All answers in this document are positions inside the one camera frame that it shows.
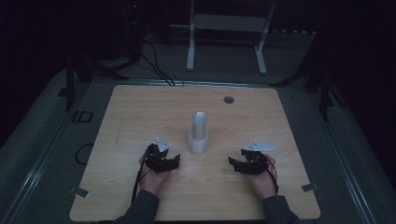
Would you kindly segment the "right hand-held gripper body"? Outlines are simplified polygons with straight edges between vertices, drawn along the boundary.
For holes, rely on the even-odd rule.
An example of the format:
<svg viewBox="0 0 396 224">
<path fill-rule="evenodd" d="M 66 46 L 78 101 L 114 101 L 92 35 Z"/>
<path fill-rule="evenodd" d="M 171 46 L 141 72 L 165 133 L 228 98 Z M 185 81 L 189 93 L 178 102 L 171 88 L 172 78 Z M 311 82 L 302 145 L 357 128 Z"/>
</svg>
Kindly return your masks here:
<svg viewBox="0 0 396 224">
<path fill-rule="evenodd" d="M 268 169 L 268 160 L 263 152 L 275 150 L 276 147 L 263 142 L 254 141 L 241 149 L 241 154 L 247 160 L 241 167 L 248 167 L 247 175 L 259 175 Z"/>
</svg>

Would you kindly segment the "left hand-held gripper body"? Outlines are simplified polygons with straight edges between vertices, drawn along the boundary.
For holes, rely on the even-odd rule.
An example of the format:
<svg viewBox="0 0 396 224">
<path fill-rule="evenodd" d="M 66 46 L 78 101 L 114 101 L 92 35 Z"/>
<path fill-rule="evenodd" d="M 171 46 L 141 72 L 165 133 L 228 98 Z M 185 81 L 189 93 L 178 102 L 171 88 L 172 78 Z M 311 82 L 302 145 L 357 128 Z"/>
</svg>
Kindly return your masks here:
<svg viewBox="0 0 396 224">
<path fill-rule="evenodd" d="M 164 142 L 161 138 L 157 137 L 155 144 L 149 145 L 146 150 L 147 167 L 157 174 L 165 172 L 166 164 L 175 163 L 166 158 L 170 147 L 170 143 Z"/>
</svg>

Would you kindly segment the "stack of clear plastic cups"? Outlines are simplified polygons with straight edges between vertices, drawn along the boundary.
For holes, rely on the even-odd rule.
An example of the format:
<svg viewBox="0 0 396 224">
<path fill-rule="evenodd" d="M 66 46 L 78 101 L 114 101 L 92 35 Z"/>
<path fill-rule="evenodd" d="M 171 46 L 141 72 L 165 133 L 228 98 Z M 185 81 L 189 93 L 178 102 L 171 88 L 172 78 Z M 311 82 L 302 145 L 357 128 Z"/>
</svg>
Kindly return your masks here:
<svg viewBox="0 0 396 224">
<path fill-rule="evenodd" d="M 207 115 L 198 111 L 192 115 L 189 132 L 189 151 L 201 155 L 206 152 L 208 142 Z"/>
</svg>

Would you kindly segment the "person's left hand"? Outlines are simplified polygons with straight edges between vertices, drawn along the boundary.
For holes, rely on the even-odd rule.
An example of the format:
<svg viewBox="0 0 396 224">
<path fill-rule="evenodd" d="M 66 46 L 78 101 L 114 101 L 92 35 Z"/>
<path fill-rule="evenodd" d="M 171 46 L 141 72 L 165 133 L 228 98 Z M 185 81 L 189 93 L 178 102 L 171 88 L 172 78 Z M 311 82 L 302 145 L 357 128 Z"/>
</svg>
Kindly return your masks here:
<svg viewBox="0 0 396 224">
<path fill-rule="evenodd" d="M 171 172 L 168 171 L 157 174 L 147 167 L 146 160 L 144 158 L 141 158 L 139 162 L 142 165 L 141 174 L 138 177 L 139 189 L 158 195 Z"/>
</svg>

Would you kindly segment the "person's right hand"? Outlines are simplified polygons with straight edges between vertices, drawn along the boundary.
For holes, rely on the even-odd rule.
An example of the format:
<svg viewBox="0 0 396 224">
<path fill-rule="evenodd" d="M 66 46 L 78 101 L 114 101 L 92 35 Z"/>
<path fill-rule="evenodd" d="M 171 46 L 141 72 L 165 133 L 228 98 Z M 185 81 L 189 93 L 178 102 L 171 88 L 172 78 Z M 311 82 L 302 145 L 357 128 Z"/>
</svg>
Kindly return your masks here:
<svg viewBox="0 0 396 224">
<path fill-rule="evenodd" d="M 260 175 L 245 175 L 245 178 L 251 183 L 255 192 L 261 200 L 276 196 L 276 173 L 275 173 L 275 159 L 265 154 L 269 162 L 268 169 Z"/>
</svg>

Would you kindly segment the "black metal stand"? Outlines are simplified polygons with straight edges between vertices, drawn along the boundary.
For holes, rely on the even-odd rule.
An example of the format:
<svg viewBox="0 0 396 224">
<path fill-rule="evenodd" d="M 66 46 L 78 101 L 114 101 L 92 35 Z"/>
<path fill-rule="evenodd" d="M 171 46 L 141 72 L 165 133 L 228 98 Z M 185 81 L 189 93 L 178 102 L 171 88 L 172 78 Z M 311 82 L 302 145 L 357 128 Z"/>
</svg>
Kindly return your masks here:
<svg viewBox="0 0 396 224">
<path fill-rule="evenodd" d="M 75 75 L 78 75 L 78 79 L 82 83 L 90 83 L 93 79 L 88 64 L 103 72 L 107 77 L 127 80 L 127 77 L 117 74 L 86 54 L 67 56 L 65 59 L 66 87 L 62 90 L 62 94 L 66 97 L 66 111 L 69 111 L 75 102 Z"/>
<path fill-rule="evenodd" d="M 313 93 L 320 90 L 319 114 L 325 121 L 328 121 L 328 107 L 333 106 L 333 102 L 330 97 L 332 92 L 331 70 L 325 62 L 308 65 L 306 68 L 300 67 L 294 75 L 272 83 L 270 87 L 282 88 L 302 77 L 308 77 L 304 84 L 306 92 Z"/>
</svg>

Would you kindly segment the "dark computer tower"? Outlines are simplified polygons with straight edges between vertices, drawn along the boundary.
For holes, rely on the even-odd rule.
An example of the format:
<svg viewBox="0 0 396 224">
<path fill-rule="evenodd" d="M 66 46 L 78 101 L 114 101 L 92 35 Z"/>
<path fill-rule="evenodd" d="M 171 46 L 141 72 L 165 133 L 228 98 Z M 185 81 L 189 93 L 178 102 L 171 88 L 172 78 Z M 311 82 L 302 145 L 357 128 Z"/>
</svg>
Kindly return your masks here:
<svg viewBox="0 0 396 224">
<path fill-rule="evenodd" d="M 125 0 L 127 20 L 126 55 L 134 58 L 142 45 L 142 0 Z"/>
</svg>

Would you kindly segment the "white power strip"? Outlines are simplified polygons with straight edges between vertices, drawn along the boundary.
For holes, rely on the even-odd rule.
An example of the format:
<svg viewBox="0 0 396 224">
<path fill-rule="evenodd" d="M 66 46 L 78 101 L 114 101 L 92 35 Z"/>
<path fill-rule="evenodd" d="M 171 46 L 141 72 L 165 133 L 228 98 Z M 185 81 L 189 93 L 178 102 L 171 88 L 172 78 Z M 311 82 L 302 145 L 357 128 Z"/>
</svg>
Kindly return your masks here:
<svg viewBox="0 0 396 224">
<path fill-rule="evenodd" d="M 283 34 L 283 35 L 297 35 L 297 34 L 302 34 L 302 35 L 315 35 L 317 32 L 316 31 L 306 31 L 306 30 L 280 30 L 280 29 L 272 29 L 270 30 L 270 33 L 276 33 L 276 34 Z"/>
</svg>

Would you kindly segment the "white metal stand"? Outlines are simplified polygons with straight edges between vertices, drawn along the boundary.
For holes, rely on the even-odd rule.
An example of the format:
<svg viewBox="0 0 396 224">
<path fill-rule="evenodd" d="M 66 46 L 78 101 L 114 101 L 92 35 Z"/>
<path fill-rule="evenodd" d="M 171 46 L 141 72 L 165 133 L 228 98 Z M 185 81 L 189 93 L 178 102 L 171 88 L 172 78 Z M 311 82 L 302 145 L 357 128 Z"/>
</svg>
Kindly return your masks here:
<svg viewBox="0 0 396 224">
<path fill-rule="evenodd" d="M 194 33 L 196 29 L 203 30 L 221 30 L 233 32 L 255 32 L 261 34 L 261 39 L 257 45 L 254 46 L 256 61 L 259 73 L 264 76 L 267 74 L 267 68 L 263 58 L 263 46 L 269 33 L 269 27 L 275 12 L 276 4 L 272 3 L 269 6 L 265 17 L 249 17 L 249 16 L 234 16 L 234 15 L 217 15 L 217 14 L 202 14 L 195 12 L 195 0 L 190 0 L 190 43 L 187 54 L 186 69 L 192 71 L 194 69 L 195 57 L 195 38 Z"/>
</svg>

